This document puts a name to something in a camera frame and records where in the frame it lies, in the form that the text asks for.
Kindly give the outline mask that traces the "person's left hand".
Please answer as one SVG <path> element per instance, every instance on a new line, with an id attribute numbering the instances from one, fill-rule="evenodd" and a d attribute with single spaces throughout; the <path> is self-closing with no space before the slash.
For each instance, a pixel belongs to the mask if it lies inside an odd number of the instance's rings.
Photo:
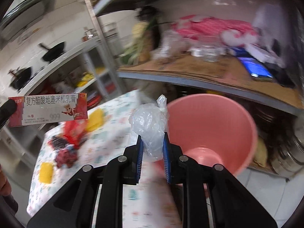
<path id="1" fill-rule="evenodd" d="M 12 192 L 11 185 L 2 169 L 0 166 L 0 195 L 1 196 L 8 196 Z"/>

